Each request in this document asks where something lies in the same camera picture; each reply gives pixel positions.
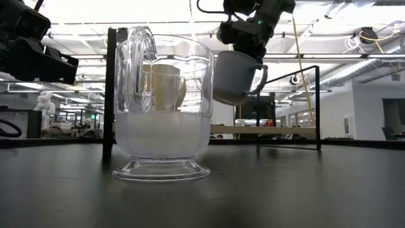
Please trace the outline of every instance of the pitcher base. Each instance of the pitcher base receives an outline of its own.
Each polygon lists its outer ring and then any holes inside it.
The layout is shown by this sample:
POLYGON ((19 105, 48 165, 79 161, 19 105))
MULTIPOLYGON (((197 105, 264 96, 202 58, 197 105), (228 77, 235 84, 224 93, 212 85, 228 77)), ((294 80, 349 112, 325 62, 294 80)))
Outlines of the pitcher base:
POLYGON ((128 164, 113 171, 113 176, 123 181, 169 182, 203 178, 210 173, 195 158, 131 157, 128 164))

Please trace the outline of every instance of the clear plastic pitcher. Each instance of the clear plastic pitcher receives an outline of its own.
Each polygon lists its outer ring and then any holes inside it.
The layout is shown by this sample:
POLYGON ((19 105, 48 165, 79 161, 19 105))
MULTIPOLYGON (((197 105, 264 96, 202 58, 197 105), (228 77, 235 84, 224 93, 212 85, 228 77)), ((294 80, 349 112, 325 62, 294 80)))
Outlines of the clear plastic pitcher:
POLYGON ((117 46, 115 132, 130 162, 119 179, 177 181, 209 175, 195 155, 207 148, 214 54, 203 44, 147 27, 117 46))

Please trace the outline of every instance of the gray cup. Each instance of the gray cup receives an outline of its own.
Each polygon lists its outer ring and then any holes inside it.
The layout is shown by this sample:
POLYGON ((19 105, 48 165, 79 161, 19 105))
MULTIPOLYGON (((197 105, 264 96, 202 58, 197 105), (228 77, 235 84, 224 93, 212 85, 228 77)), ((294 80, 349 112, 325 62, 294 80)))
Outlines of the gray cup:
POLYGON ((222 51, 214 68, 213 99, 226 105, 242 105, 247 96, 259 93, 267 80, 267 66, 238 51, 222 51), (263 68, 263 77, 250 92, 256 69, 263 68))

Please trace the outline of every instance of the cup handle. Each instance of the cup handle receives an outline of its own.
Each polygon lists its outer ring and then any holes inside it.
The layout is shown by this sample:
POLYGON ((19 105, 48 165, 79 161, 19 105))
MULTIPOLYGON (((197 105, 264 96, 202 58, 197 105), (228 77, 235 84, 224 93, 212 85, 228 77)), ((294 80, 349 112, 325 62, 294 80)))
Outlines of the cup handle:
POLYGON ((143 88, 143 62, 156 59, 156 45, 146 26, 128 31, 127 64, 125 69, 125 105, 133 113, 147 113, 152 106, 152 94, 143 88))
POLYGON ((251 92, 248 92, 247 93, 248 95, 257 95, 266 85, 267 76, 268 76, 268 72, 267 72, 268 67, 266 65, 261 65, 261 64, 254 66, 254 68, 260 68, 260 67, 263 67, 263 76, 260 80, 259 85, 256 87, 256 89, 251 92))

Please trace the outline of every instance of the black stand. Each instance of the black stand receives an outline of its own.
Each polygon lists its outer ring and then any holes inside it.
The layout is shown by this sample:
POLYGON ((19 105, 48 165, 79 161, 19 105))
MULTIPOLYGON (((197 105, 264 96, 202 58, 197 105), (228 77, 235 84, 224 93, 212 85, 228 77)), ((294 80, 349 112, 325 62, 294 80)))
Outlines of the black stand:
MULTIPOLYGON (((272 79, 266 82, 266 84, 278 81, 280 79, 284 79, 286 77, 290 77, 293 75, 296 75, 297 73, 305 72, 307 70, 315 68, 315 113, 316 113, 316 120, 315 120, 315 126, 316 126, 316 149, 317 151, 321 151, 321 122, 320 122, 320 113, 321 113, 321 103, 320 103, 320 69, 319 66, 313 65, 310 67, 307 67, 302 70, 298 70, 296 72, 289 73, 287 75, 283 75, 281 77, 278 77, 276 79, 272 79)), ((257 106, 259 107, 259 102, 260 102, 260 94, 258 94, 258 104, 257 106)), ((258 126, 260 120, 260 113, 259 113, 259 108, 257 108, 257 114, 256 114, 256 126, 258 126)), ((297 147, 290 147, 290 146, 270 146, 266 145, 269 147, 279 147, 279 148, 296 148, 296 149, 313 149, 313 148, 297 148, 297 147)))
POLYGON ((113 122, 114 122, 114 79, 115 79, 115 48, 116 30, 108 29, 108 47, 106 64, 106 95, 104 100, 104 136, 103 159, 111 158, 113 149, 113 122))

